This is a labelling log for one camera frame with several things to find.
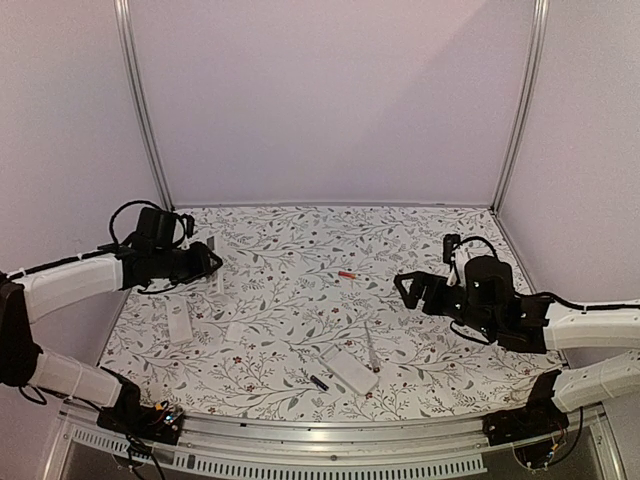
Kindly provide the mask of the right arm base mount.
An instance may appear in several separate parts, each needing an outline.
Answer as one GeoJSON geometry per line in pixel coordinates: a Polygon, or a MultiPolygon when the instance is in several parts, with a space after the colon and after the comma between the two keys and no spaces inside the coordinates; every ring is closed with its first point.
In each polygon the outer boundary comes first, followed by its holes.
{"type": "Polygon", "coordinates": [[[533,401],[520,408],[496,411],[482,419],[482,431],[491,446],[546,436],[541,443],[517,447],[514,451],[516,460],[531,470],[552,464],[568,427],[567,414],[551,400],[533,401]]]}

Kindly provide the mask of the white remote with display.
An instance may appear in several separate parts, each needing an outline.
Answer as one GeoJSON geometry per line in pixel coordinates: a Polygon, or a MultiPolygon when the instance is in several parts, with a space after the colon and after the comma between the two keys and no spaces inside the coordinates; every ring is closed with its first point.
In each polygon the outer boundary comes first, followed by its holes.
{"type": "Polygon", "coordinates": [[[211,292],[218,297],[224,295],[224,278],[222,273],[223,260],[217,253],[218,240],[216,236],[210,236],[206,240],[209,249],[209,260],[213,272],[208,276],[208,284],[211,292]]]}

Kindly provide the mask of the white remote control back up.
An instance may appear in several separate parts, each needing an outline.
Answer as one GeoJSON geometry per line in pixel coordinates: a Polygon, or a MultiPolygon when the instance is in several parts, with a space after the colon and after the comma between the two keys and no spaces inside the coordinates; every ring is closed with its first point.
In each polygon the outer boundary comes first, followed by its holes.
{"type": "Polygon", "coordinates": [[[378,385],[379,377],[348,351],[331,346],[320,353],[319,361],[354,393],[366,396],[378,385]]]}

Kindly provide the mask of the white battery cover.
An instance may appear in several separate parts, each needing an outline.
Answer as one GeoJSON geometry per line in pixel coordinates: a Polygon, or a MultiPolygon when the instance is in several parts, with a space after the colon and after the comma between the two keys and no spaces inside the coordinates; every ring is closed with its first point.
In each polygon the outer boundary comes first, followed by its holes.
{"type": "Polygon", "coordinates": [[[225,333],[225,341],[230,343],[239,343],[244,335],[244,325],[242,323],[233,322],[227,327],[225,333]]]}

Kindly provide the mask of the clear handle screwdriver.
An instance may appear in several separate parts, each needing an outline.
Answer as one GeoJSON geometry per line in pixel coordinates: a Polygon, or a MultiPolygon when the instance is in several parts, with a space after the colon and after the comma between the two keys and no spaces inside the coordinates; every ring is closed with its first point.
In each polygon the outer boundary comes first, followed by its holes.
{"type": "Polygon", "coordinates": [[[367,322],[364,322],[364,331],[365,331],[365,336],[366,336],[366,341],[367,341],[367,348],[368,348],[368,353],[369,353],[369,360],[370,360],[370,366],[371,369],[374,373],[379,373],[380,372],[380,364],[379,364],[379,359],[377,357],[376,354],[376,350],[372,341],[372,337],[370,334],[370,330],[368,327],[367,322]]]}

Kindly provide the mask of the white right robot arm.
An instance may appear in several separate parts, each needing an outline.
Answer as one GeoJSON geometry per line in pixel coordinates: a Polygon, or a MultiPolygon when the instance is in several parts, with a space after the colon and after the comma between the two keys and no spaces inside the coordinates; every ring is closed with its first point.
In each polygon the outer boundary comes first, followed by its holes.
{"type": "Polygon", "coordinates": [[[495,248],[472,255],[474,237],[448,234],[442,258],[447,275],[399,273],[394,285],[406,308],[448,317],[452,331],[467,327],[475,342],[516,353],[546,354],[579,348],[619,348],[621,354],[578,369],[539,377],[517,427],[537,436],[563,413],[639,391],[639,303],[579,304],[552,292],[517,291],[510,264],[495,248]]]}

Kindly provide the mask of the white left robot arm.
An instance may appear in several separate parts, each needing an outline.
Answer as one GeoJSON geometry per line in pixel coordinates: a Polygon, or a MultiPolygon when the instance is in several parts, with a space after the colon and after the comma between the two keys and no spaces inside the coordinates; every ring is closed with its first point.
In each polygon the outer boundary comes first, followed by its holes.
{"type": "Polygon", "coordinates": [[[1,382],[30,386],[76,398],[108,410],[128,434],[148,426],[148,412],[134,399],[138,387],[104,369],[87,365],[38,345],[31,327],[50,313],[97,295],[142,290],[156,280],[169,288],[188,285],[219,271],[222,259],[206,243],[196,241],[195,219],[165,210],[149,200],[137,206],[135,229],[119,239],[114,219],[108,224],[110,243],[1,276],[1,382]]]}

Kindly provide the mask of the purple battery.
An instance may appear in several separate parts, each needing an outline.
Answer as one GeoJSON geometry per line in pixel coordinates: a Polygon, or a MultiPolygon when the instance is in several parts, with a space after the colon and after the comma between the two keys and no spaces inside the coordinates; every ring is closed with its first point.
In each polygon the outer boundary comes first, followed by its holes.
{"type": "Polygon", "coordinates": [[[324,392],[329,390],[329,387],[314,375],[310,376],[310,381],[324,392]]]}

